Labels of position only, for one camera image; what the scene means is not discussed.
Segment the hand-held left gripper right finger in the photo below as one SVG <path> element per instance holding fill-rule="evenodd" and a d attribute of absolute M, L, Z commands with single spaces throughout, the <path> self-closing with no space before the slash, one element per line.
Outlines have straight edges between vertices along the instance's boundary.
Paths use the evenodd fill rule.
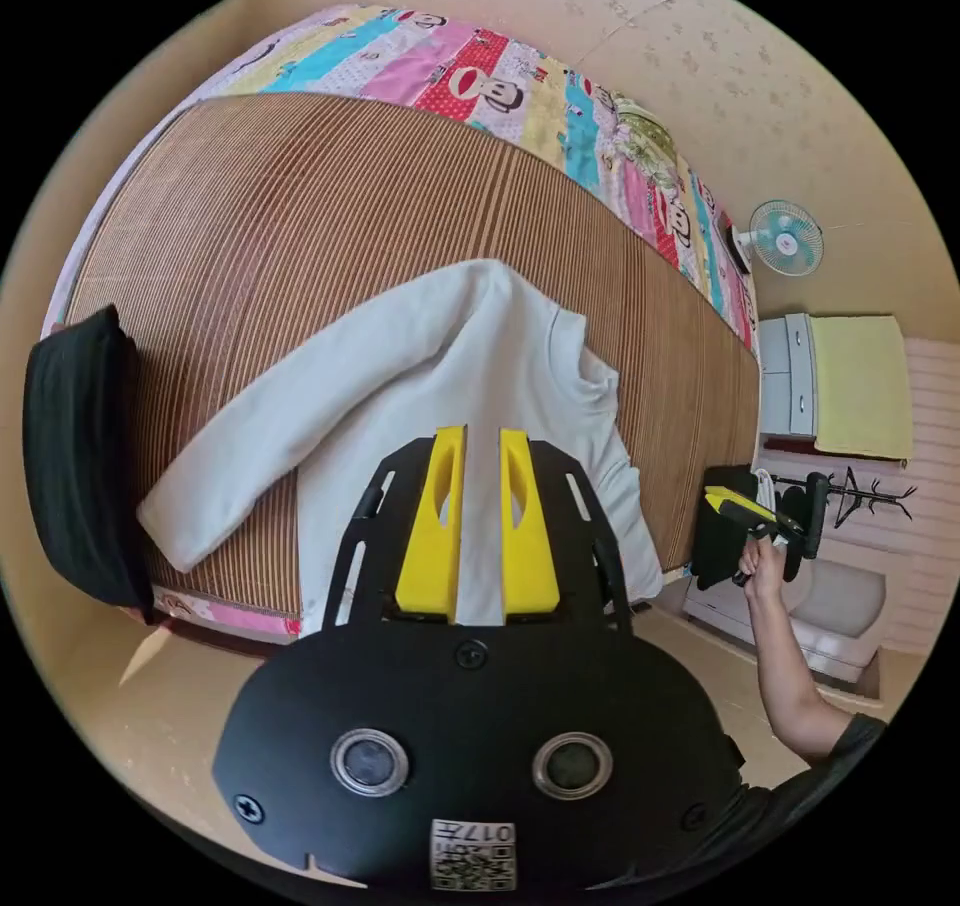
<path fill-rule="evenodd" d="M 550 616 L 560 590 L 526 433 L 500 431 L 499 462 L 503 614 Z"/>

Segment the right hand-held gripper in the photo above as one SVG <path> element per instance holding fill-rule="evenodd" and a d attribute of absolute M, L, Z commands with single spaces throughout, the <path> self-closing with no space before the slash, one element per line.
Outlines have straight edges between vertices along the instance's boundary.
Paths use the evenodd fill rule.
<path fill-rule="evenodd" d="M 771 538 L 774 545 L 785 552 L 783 583 L 796 578 L 805 559 L 806 534 L 794 519 L 725 486 L 706 486 L 704 496 L 721 516 L 736 522 L 745 531 L 745 542 L 748 537 Z"/>

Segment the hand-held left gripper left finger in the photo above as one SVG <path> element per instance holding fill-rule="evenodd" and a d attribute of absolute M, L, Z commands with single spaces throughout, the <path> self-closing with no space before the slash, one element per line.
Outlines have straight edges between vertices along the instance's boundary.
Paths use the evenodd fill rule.
<path fill-rule="evenodd" d="M 429 449 L 394 598 L 408 617 L 455 619 L 467 427 L 439 429 Z"/>

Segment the person's right hand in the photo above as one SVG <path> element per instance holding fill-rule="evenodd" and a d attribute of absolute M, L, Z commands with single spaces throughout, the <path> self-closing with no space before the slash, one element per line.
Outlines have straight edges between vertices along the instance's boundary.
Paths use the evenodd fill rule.
<path fill-rule="evenodd" d="M 769 537 L 748 537 L 739 571 L 745 577 L 744 589 L 749 600 L 781 599 L 785 552 Z"/>

